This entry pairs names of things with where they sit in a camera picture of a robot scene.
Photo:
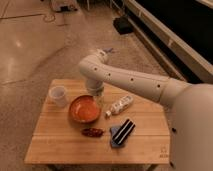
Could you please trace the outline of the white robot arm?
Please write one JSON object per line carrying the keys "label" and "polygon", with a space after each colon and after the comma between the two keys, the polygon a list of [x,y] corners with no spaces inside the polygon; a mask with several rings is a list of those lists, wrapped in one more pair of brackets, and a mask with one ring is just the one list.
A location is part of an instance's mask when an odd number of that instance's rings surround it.
{"label": "white robot arm", "polygon": [[213,171],[213,84],[116,68],[108,60],[97,50],[79,62],[87,91],[98,95],[108,83],[169,108],[169,171]]}

